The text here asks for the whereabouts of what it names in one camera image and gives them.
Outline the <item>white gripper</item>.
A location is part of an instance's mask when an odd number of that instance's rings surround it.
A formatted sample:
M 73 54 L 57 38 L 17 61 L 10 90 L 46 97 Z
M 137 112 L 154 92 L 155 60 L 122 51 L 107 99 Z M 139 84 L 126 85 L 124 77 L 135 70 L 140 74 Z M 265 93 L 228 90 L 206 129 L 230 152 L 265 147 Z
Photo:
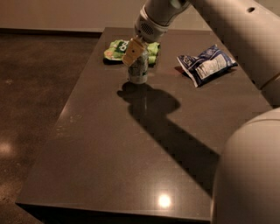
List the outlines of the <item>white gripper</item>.
M 168 27 L 154 22 L 143 7 L 135 22 L 135 32 L 138 37 L 129 41 L 127 50 L 122 57 L 123 64 L 130 67 L 144 52 L 145 42 L 158 42 L 167 31 Z

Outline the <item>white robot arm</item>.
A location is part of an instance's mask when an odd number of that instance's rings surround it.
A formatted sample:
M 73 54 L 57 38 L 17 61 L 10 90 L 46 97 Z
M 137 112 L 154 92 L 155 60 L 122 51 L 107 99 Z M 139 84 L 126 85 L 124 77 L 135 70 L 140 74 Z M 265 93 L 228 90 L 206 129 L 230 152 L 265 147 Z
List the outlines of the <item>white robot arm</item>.
M 222 97 L 237 105 L 236 114 L 254 114 L 220 151 L 210 223 L 280 224 L 279 16 L 256 0 L 146 0 L 123 62 L 131 65 L 189 6 L 244 73 Z

